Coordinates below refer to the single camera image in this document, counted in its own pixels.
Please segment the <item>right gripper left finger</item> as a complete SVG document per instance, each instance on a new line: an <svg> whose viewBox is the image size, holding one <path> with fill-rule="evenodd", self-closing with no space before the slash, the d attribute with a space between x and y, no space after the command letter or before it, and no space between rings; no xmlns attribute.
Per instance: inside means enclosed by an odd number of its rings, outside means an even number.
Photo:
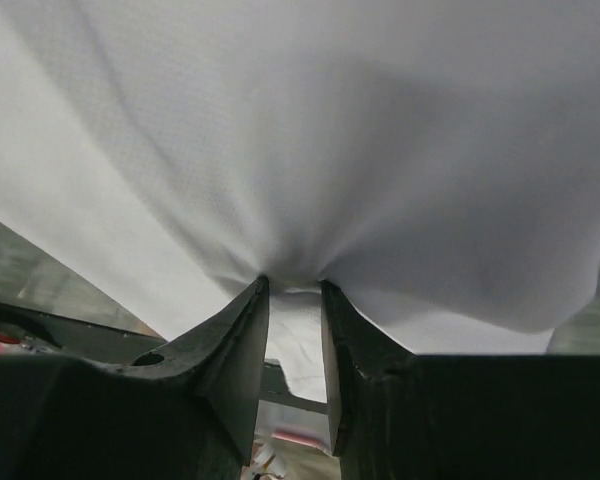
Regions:
<svg viewBox="0 0 600 480"><path fill-rule="evenodd" d="M206 414L242 463L251 458L269 327L260 276L220 312L114 371L181 396Z"/></svg>

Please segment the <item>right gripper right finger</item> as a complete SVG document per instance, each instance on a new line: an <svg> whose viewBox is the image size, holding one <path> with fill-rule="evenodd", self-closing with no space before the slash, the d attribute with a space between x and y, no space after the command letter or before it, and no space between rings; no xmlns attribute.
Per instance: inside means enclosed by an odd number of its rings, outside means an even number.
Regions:
<svg viewBox="0 0 600 480"><path fill-rule="evenodd" d="M331 445L342 458L365 428L389 429L414 355L365 319L329 281L321 288L321 341Z"/></svg>

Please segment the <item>white t shirt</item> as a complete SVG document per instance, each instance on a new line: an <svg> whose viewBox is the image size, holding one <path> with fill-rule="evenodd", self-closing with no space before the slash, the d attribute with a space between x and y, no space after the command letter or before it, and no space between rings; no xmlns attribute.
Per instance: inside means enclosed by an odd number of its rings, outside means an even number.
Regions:
<svg viewBox="0 0 600 480"><path fill-rule="evenodd" d="M0 1L0 222L165 338L272 285L418 353L541 353L600 270L600 1Z"/></svg>

